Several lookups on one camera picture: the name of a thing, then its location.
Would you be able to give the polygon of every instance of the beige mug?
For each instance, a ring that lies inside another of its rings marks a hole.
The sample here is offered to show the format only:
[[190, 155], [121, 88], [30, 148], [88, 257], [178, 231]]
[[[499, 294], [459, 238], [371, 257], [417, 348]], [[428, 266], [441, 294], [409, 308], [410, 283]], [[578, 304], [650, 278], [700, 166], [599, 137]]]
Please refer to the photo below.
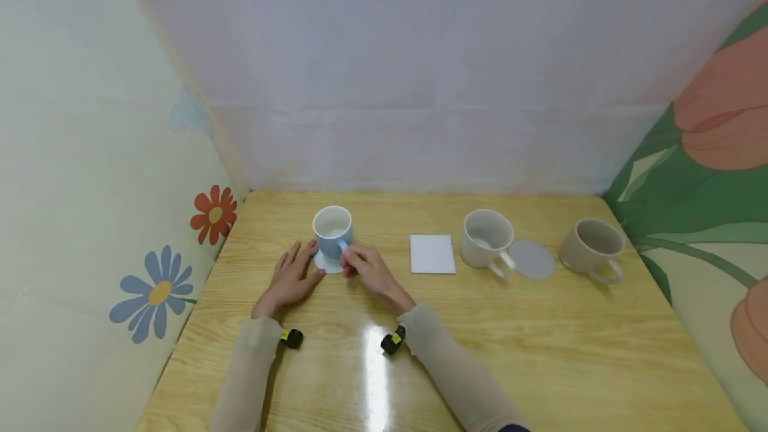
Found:
[[[624, 248], [621, 232], [612, 225], [602, 220], [583, 219], [578, 221], [565, 238], [560, 248], [560, 261], [569, 270], [589, 274], [592, 279], [603, 284], [618, 284], [625, 276], [615, 259]], [[616, 273], [615, 279], [607, 279], [596, 272], [598, 267], [606, 263]]]

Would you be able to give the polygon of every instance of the butterfly decal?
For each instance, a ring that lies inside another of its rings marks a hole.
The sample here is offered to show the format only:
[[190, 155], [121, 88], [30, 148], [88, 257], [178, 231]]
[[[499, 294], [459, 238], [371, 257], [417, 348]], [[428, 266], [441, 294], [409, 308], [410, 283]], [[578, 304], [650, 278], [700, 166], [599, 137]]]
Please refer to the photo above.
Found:
[[168, 122], [168, 129], [173, 132], [184, 130], [195, 125], [198, 130], [206, 134], [208, 139], [213, 138], [213, 128], [208, 114], [205, 112], [205, 105], [200, 97], [192, 94], [188, 85], [181, 88], [181, 102], [173, 106], [171, 110], [171, 120]]

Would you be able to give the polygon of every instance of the forearm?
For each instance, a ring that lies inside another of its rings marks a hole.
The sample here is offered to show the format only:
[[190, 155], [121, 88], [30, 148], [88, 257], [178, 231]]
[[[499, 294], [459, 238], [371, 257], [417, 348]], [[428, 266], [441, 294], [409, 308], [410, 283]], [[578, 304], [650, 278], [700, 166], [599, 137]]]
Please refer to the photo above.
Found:
[[268, 317], [243, 322], [209, 432], [253, 432], [259, 426], [269, 368], [282, 329]]
[[424, 304], [401, 315], [405, 342], [419, 358], [467, 432], [498, 432], [521, 424], [520, 413], [499, 382], [449, 334]]

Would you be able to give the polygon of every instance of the blue flower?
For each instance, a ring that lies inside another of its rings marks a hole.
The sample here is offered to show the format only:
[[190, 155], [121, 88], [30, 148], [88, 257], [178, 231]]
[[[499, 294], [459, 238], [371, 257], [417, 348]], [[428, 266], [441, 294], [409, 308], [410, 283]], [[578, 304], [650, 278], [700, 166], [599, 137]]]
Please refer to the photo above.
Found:
[[115, 324], [121, 324], [133, 317], [128, 324], [128, 331], [136, 330], [132, 339], [135, 344], [141, 344], [149, 336], [152, 316], [155, 316], [155, 335], [157, 338], [165, 337], [168, 320], [166, 305], [176, 315], [180, 315], [187, 306], [184, 302], [196, 302], [171, 295], [192, 293], [192, 285], [182, 284], [192, 275], [192, 267], [187, 267], [179, 275], [181, 254], [176, 254], [171, 260], [170, 246], [163, 247], [160, 260], [155, 252], [148, 253], [145, 257], [145, 268], [155, 285], [149, 285], [135, 275], [126, 275], [120, 281], [120, 289], [129, 294], [138, 294], [138, 297], [120, 302], [109, 312], [109, 320]]
[[206, 134], [208, 139], [212, 139], [213, 128], [205, 112], [203, 100], [194, 95], [188, 85], [181, 88], [179, 95], [180, 102], [171, 110], [168, 129], [178, 132], [195, 125], [203, 134]]

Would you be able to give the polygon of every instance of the red flower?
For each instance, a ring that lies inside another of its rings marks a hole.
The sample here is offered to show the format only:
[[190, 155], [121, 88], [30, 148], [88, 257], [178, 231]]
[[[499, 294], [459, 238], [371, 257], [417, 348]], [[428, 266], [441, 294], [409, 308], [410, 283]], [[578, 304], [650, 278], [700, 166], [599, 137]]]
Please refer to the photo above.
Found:
[[768, 277], [747, 292], [731, 316], [731, 334], [741, 358], [768, 386]]
[[715, 170], [768, 163], [768, 27], [717, 52], [674, 100], [683, 149]]
[[226, 188], [219, 196], [219, 186], [214, 185], [211, 188], [211, 199], [208, 199], [206, 194], [197, 194], [194, 199], [194, 206], [202, 214], [194, 216], [190, 220], [190, 226], [194, 230], [202, 229], [200, 235], [197, 236], [197, 241], [201, 245], [205, 241], [208, 231], [211, 231], [211, 236], [209, 236], [211, 245], [216, 245], [219, 241], [219, 235], [224, 237], [229, 235], [229, 229], [237, 219], [237, 214], [235, 214], [237, 202], [232, 197], [232, 190]]

